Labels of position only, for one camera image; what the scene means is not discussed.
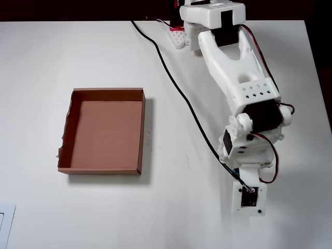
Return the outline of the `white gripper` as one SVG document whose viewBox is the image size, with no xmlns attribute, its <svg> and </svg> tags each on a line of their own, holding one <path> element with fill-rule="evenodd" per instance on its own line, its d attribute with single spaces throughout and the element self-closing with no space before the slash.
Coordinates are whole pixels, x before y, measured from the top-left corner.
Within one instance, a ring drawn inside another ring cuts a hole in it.
<svg viewBox="0 0 332 249">
<path fill-rule="evenodd" d="M 220 162 L 231 169 L 269 168 L 279 156 L 274 143 L 283 139 L 282 129 L 278 127 L 261 133 L 233 136 L 225 129 L 219 138 L 217 153 Z"/>
</svg>

